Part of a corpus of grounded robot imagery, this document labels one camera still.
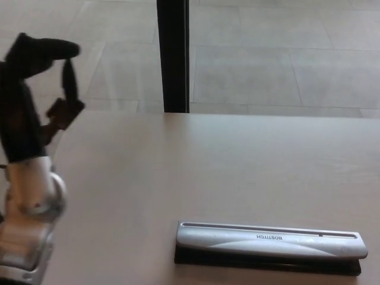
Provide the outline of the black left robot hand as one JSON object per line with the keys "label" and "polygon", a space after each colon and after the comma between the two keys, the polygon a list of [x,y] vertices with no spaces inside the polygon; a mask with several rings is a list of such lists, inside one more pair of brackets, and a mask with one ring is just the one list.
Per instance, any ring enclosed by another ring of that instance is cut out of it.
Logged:
{"label": "black left robot hand", "polygon": [[[60,130],[66,130],[84,110],[71,59],[81,48],[61,39],[36,39],[20,33],[1,61],[1,144],[9,163],[43,157],[46,146]],[[63,60],[61,87],[64,97],[47,110],[42,125],[26,79],[47,71]]]}

